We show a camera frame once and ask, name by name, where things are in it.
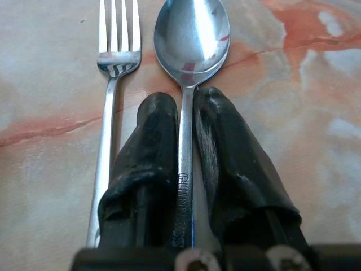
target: spoon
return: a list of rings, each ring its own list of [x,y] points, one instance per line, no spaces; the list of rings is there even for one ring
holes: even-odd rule
[[[192,113],[195,87],[214,75],[230,47],[230,22],[219,0],[167,0],[154,30],[154,50],[182,88],[178,136],[178,196],[172,246],[194,247]]]

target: stainless steel fork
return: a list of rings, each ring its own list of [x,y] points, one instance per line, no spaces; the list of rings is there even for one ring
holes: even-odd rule
[[[87,247],[97,247],[100,240],[98,204],[109,184],[112,162],[113,115],[117,82],[120,77],[138,68],[142,57],[137,0],[133,0],[133,40],[131,50],[129,50],[125,0],[122,0],[121,46],[118,46],[115,1],[116,0],[111,0],[111,34],[109,41],[109,37],[107,38],[107,25],[105,19],[105,3],[104,0],[100,0],[98,68],[109,75],[109,81],[105,93],[102,134],[100,137],[98,163],[96,165],[93,202],[91,205],[86,241]]]

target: fork tines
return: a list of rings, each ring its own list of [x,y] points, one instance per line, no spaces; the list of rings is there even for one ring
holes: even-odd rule
[[[100,12],[99,12],[99,52],[104,53],[107,51],[129,51],[129,38],[128,27],[126,20],[126,6],[125,0],[121,0],[122,5],[122,35],[121,46],[118,45],[118,28],[117,28],[117,12],[116,12],[116,0],[111,0],[111,33],[110,37],[107,37],[107,21],[105,16],[105,2],[100,0]],[[132,51],[140,50],[140,26],[139,26],[139,12],[138,1],[133,0],[133,40]]]

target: spoon handle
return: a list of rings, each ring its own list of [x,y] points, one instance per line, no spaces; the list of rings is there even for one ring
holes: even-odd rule
[[[178,137],[178,195],[172,245],[176,248],[194,246],[192,121],[195,87],[182,86]]]

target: marble table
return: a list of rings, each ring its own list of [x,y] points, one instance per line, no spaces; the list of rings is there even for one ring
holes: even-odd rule
[[[237,106],[309,243],[361,242],[361,1],[223,0],[232,44],[205,85]],[[140,0],[143,60],[119,84],[118,148],[140,102],[179,87],[158,65],[164,1]],[[0,2],[0,263],[67,270],[85,244],[106,79],[97,0]]]

